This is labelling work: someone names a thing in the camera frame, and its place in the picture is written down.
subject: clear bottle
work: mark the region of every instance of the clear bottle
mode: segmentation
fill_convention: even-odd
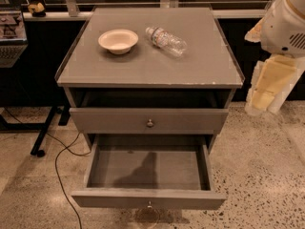
[[[146,34],[155,46],[180,57],[187,50],[187,43],[159,27],[147,27]]]

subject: bowl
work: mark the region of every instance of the bowl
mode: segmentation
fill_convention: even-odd
[[[99,45],[113,54],[129,52],[138,41],[138,36],[129,30],[107,31],[98,38]]]

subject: laptop keyboard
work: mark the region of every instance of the laptop keyboard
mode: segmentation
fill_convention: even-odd
[[[0,47],[0,58],[12,59],[16,57],[21,50],[22,47],[19,46]]]

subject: stained floor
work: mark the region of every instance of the stained floor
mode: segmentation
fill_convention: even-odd
[[[49,108],[8,108],[24,123],[46,119]],[[3,111],[9,122],[15,119]],[[77,137],[70,119],[58,126],[56,114],[41,149],[31,156],[37,132],[0,134],[0,228],[79,228],[60,186],[55,160]],[[244,103],[232,103],[226,124],[210,153],[214,186],[227,200],[216,211],[80,208],[71,191],[83,187],[88,156],[67,150],[58,173],[82,228],[305,228],[305,102],[286,102],[280,112],[248,116]],[[82,135],[71,146],[89,148]]]

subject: black cable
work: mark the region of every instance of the black cable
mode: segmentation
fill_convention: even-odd
[[[7,108],[4,108],[4,109],[6,110],[6,112],[7,112],[13,119],[15,119],[16,121],[18,121],[20,124],[24,125],[25,127],[28,127],[28,128],[29,128],[29,126],[27,126],[26,123],[23,123],[23,122],[20,121],[18,118],[16,118]],[[75,214],[76,214],[76,216],[77,216],[78,223],[79,223],[79,228],[82,229],[83,227],[82,227],[81,218],[80,218],[78,212],[76,211],[75,207],[74,207],[74,206],[72,205],[72,203],[70,202],[70,200],[69,200],[69,198],[68,198],[68,196],[67,196],[67,194],[66,194],[66,191],[65,191],[63,182],[62,182],[62,180],[61,180],[61,177],[60,177],[60,175],[59,175],[58,167],[57,167],[57,160],[58,160],[58,158],[60,157],[60,155],[61,155],[64,151],[66,151],[66,150],[68,150],[71,154],[73,154],[73,155],[75,155],[75,156],[87,156],[91,151],[89,151],[89,152],[87,152],[87,153],[85,153],[85,154],[77,154],[77,153],[75,153],[75,152],[73,152],[73,151],[70,150],[70,147],[76,142],[76,140],[78,139],[80,133],[77,134],[77,137],[75,138],[75,140],[74,140],[70,145],[68,145],[68,146],[66,146],[66,145],[65,145],[60,139],[58,139],[57,137],[55,137],[55,136],[53,136],[53,135],[50,135],[50,134],[48,134],[48,133],[47,133],[47,135],[50,136],[51,138],[55,139],[56,141],[58,141],[60,144],[62,144],[62,145],[65,147],[65,148],[64,148],[63,150],[61,150],[61,151],[57,154],[57,156],[56,156],[56,159],[55,159],[55,171],[56,171],[56,174],[57,174],[57,177],[58,177],[59,184],[60,184],[60,186],[61,186],[62,192],[63,192],[63,194],[64,194],[64,196],[65,196],[67,202],[69,203],[69,205],[71,206],[71,208],[73,209],[73,211],[75,212]]]

